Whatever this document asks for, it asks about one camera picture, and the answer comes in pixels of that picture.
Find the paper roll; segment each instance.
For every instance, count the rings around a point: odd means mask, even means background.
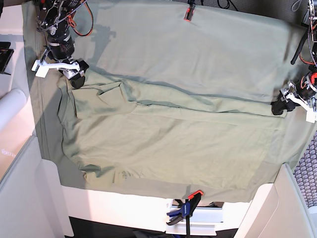
[[[18,114],[27,102],[22,90],[14,88],[0,98],[0,131]]]

